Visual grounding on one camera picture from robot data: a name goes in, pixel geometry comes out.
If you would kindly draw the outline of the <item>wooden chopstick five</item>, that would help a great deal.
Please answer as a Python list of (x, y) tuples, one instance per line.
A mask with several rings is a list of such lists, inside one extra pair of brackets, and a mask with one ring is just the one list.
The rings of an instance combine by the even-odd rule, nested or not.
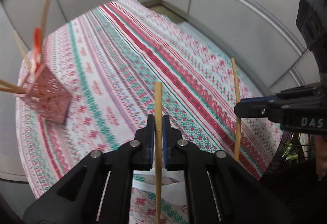
[(1, 88), (0, 90), (2, 92), (8, 92), (8, 93), (13, 93), (13, 94), (24, 94), (26, 92), (26, 89), (14, 84), (10, 84), (2, 79), (0, 79), (0, 85)]

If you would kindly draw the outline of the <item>pink perforated utensil holder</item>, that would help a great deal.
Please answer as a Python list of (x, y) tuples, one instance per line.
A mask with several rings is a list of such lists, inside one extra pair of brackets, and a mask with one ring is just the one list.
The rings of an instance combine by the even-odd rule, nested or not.
[(55, 123), (65, 122), (72, 95), (46, 64), (42, 64), (33, 76), (26, 74), (21, 87), (25, 92), (15, 96), (38, 115)]

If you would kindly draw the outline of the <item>wooden chopstick three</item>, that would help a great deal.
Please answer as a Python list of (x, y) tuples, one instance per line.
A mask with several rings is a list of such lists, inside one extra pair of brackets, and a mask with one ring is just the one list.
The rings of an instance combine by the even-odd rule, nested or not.
[[(240, 99), (240, 88), (238, 83), (238, 74), (236, 68), (236, 62), (234, 58), (231, 58), (233, 77), (234, 77), (234, 90), (235, 90), (235, 102), (236, 104), (241, 100)], [(236, 140), (234, 147), (234, 160), (239, 161), (240, 159), (240, 148), (241, 148), (241, 119), (236, 117)]]

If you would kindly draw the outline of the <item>wooden chopstick two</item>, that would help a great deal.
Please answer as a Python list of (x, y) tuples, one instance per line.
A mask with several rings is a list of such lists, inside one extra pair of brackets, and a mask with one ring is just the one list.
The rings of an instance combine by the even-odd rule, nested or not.
[(41, 19), (40, 19), (40, 41), (43, 42), (44, 34), (45, 34), (45, 27), (47, 25), (47, 19), (48, 19), (48, 13), (49, 8), (52, 0), (45, 0), (42, 13), (41, 13)]

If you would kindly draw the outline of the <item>wooden chopstick four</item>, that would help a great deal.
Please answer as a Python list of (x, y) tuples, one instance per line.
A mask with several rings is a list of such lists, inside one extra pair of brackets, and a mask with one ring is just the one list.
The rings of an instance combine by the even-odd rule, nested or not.
[(162, 83), (155, 83), (155, 194), (157, 223), (161, 223), (162, 184)]

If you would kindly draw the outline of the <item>red plastic spoon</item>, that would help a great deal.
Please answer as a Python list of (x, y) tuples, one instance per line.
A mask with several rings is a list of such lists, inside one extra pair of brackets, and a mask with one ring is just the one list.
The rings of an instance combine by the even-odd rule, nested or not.
[(39, 27), (34, 28), (32, 46), (31, 72), (36, 73), (43, 61), (43, 31)]

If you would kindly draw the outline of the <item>patterned striped tablecloth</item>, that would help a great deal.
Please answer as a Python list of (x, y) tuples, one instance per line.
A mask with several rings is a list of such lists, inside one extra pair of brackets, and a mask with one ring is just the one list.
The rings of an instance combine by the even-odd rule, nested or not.
[[(233, 158), (230, 59), (137, 0), (114, 0), (80, 15), (51, 33), (43, 50), (42, 64), (72, 99), (59, 124), (16, 98), (20, 158), (36, 201), (91, 151), (111, 152), (133, 140), (148, 115), (155, 117), (156, 82), (162, 83), (162, 118), (168, 115), (183, 139)], [(255, 118), (241, 132), (237, 163), (261, 181), (282, 131)], [(189, 223), (184, 174), (168, 171), (163, 157), (162, 151), (161, 223)], [(152, 168), (134, 171), (128, 223), (157, 223), (155, 133)]]

